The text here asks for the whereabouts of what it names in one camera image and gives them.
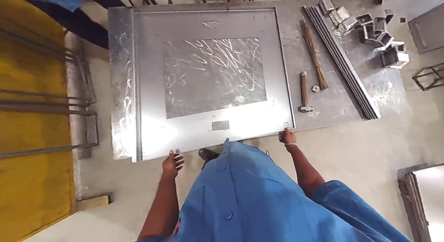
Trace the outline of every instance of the shirt button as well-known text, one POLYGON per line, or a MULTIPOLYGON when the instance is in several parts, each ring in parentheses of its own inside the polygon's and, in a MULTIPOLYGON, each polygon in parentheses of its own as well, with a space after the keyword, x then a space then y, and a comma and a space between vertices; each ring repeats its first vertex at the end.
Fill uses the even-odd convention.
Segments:
POLYGON ((230 220, 232 217, 233 217, 233 211, 228 212, 226 215, 226 219, 230 220))

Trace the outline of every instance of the small round object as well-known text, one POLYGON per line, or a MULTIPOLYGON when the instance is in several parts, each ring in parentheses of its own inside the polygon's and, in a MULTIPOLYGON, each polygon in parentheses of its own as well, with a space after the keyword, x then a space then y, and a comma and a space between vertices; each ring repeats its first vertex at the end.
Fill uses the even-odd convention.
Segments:
POLYGON ((311 87, 311 91, 313 91, 314 93, 319 92, 321 90, 321 88, 318 85, 314 85, 313 87, 311 87))

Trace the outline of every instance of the hammer head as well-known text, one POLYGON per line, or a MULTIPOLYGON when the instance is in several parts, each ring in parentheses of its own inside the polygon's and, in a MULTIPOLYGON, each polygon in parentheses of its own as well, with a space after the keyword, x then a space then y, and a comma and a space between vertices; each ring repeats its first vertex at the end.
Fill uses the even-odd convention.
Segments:
POLYGON ((298 110, 301 113, 308 113, 308 112, 313 112, 314 108, 310 106, 305 106, 305 107, 299 106, 298 110))

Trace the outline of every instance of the blue work shirt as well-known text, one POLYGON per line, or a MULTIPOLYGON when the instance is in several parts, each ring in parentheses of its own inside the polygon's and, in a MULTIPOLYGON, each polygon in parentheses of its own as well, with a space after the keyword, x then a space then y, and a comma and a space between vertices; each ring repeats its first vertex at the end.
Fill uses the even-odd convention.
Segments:
POLYGON ((142 241, 410 242, 344 183, 307 197, 270 156, 228 139, 194 182, 175 233, 142 241))

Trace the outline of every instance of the wooden handle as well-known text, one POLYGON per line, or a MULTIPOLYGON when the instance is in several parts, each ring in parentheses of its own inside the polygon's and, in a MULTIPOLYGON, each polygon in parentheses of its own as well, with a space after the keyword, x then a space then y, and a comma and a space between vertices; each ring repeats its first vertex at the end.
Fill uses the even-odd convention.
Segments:
POLYGON ((318 57, 313 45, 313 40, 311 39, 310 29, 303 20, 299 21, 299 24, 301 25, 301 30, 304 35, 305 42, 307 43, 308 53, 310 53, 314 67, 316 68, 316 75, 318 75, 319 86, 321 90, 325 90, 329 87, 329 85, 327 84, 321 67, 319 66, 318 57))
POLYGON ((307 76, 305 71, 301 72, 301 103, 303 107, 308 106, 308 98, 307 98, 307 76))
POLYGON ((319 87, 321 88, 321 90, 326 90, 329 85, 327 84, 327 81, 325 80, 324 74, 322 73, 320 67, 316 67, 316 74, 318 75, 319 87))

